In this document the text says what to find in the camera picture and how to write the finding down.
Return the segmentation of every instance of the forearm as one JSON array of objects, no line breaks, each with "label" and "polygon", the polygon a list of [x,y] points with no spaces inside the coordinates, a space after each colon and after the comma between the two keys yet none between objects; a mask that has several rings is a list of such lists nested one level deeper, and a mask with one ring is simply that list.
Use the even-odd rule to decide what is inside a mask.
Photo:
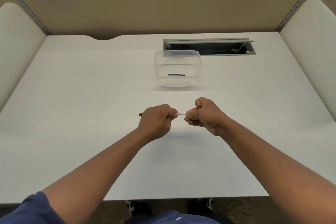
[{"label": "forearm", "polygon": [[222,138],[273,201],[296,222],[336,221],[336,186],[244,126],[223,120]]},{"label": "forearm", "polygon": [[46,187],[51,207],[69,224],[85,223],[112,184],[146,144],[136,130]]}]

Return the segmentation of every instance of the fist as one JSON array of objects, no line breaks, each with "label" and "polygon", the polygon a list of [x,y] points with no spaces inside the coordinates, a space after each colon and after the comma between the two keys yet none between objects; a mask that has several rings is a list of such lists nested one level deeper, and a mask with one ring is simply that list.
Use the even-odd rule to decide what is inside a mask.
[{"label": "fist", "polygon": [[140,119],[137,131],[148,142],[163,137],[170,130],[171,121],[177,118],[177,110],[169,105],[157,105],[147,108]]},{"label": "fist", "polygon": [[228,117],[210,99],[199,98],[195,108],[187,111],[184,118],[188,124],[206,128],[215,136],[223,136],[223,123]]}]

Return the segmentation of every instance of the shirt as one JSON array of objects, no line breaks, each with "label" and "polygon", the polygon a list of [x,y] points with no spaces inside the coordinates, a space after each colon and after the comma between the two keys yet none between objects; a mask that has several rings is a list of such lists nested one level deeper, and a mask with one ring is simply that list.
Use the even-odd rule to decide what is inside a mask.
[{"label": "shirt", "polygon": [[[49,205],[43,192],[30,195],[10,214],[0,218],[0,224],[65,224]],[[200,215],[181,214],[169,211],[139,224],[219,224]]]}]

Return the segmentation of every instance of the white marker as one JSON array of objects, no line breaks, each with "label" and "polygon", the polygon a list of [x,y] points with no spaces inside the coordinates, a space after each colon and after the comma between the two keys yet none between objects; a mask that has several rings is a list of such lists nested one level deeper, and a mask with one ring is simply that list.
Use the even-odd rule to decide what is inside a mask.
[{"label": "white marker", "polygon": [[178,112],[178,113],[176,113],[177,115],[187,115],[187,113],[186,112]]}]

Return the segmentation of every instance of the transparent box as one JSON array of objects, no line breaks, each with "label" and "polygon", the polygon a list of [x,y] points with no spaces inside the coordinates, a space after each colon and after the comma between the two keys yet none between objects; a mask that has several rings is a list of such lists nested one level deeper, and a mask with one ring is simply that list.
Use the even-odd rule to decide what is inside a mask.
[{"label": "transparent box", "polygon": [[154,75],[162,87],[191,87],[202,75],[197,51],[158,51],[154,57]]}]

